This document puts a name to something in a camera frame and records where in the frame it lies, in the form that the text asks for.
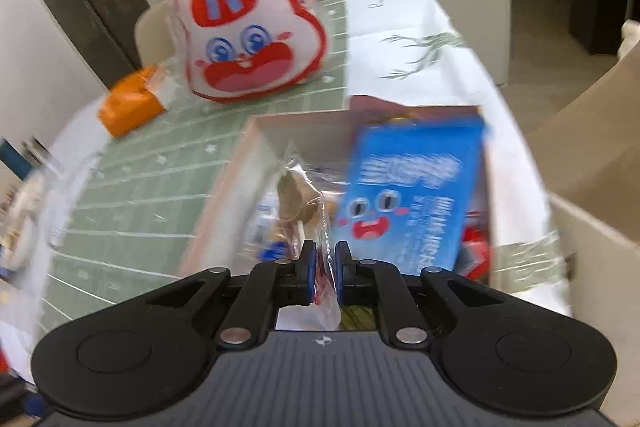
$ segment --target blue package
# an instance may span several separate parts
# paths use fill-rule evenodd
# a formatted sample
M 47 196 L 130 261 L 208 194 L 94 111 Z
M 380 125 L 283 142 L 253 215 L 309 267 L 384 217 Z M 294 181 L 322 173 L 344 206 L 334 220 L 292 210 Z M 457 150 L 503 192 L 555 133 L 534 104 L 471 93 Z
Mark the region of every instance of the blue package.
M 452 270 L 476 184 L 484 123 L 457 117 L 370 127 L 362 133 L 335 219 L 354 259 L 418 275 Z

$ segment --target green striped tablecloth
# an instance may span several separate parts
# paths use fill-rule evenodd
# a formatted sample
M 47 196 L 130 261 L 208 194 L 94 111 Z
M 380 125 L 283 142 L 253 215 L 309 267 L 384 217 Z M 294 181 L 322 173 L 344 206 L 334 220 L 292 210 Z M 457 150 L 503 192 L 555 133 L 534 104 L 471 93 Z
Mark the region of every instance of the green striped tablecloth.
M 175 279 L 207 195 L 249 117 L 344 107 L 345 3 L 323 5 L 333 42 L 314 80 L 225 107 L 183 90 L 166 113 L 108 144 L 50 264 L 41 334 Z

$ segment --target cartoon eye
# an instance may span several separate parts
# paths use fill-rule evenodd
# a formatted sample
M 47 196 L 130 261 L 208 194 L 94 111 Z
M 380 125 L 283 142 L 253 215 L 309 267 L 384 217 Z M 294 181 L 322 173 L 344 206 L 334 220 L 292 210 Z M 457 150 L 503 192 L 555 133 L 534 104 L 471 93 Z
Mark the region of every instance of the cartoon eye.
M 380 190 L 376 198 L 376 208 L 380 212 L 392 212 L 400 204 L 400 194 L 395 190 Z
M 242 30 L 240 42 L 242 42 L 242 47 L 248 54 L 255 55 L 263 47 L 271 44 L 271 36 L 262 26 L 253 24 Z
M 347 214 L 350 217 L 362 217 L 369 209 L 369 200 L 367 198 L 355 198 L 347 208 Z
M 207 58 L 211 62 L 228 62 L 236 60 L 236 50 L 231 42 L 226 39 L 211 39 L 207 42 Z

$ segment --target cardboard box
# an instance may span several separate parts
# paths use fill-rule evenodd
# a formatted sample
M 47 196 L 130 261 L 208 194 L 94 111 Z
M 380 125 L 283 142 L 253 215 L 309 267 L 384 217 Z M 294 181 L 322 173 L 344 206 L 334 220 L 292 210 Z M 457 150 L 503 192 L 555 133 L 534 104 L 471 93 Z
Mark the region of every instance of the cardboard box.
M 576 318 L 618 356 L 602 411 L 640 423 L 640 46 L 527 136 L 566 252 Z
M 355 96 L 349 110 L 277 114 L 252 118 L 236 145 L 231 162 L 218 176 L 196 226 L 194 238 L 183 257 L 179 275 L 211 266 L 226 266 L 232 274 L 248 273 L 255 261 L 238 255 L 242 250 L 244 224 L 255 210 L 260 188 L 282 165 L 290 143 L 309 164 L 346 169 L 354 140 L 364 124 L 386 121 L 399 115 L 414 118 L 477 115 L 470 106 L 412 107 L 369 96 Z M 486 211 L 486 176 L 479 175 L 476 206 L 484 210 L 481 222 L 490 238 Z

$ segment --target metal screw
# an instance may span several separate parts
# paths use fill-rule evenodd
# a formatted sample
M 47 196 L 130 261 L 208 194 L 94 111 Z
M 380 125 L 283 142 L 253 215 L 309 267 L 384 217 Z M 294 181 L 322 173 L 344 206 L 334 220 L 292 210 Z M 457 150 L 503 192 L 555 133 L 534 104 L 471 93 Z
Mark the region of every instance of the metal screw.
M 220 340 L 227 344 L 244 344 L 251 338 L 251 331 L 246 328 L 226 328 L 220 331 Z
M 427 332 L 420 328 L 402 328 L 396 331 L 396 339 L 403 344 L 420 344 L 427 339 Z

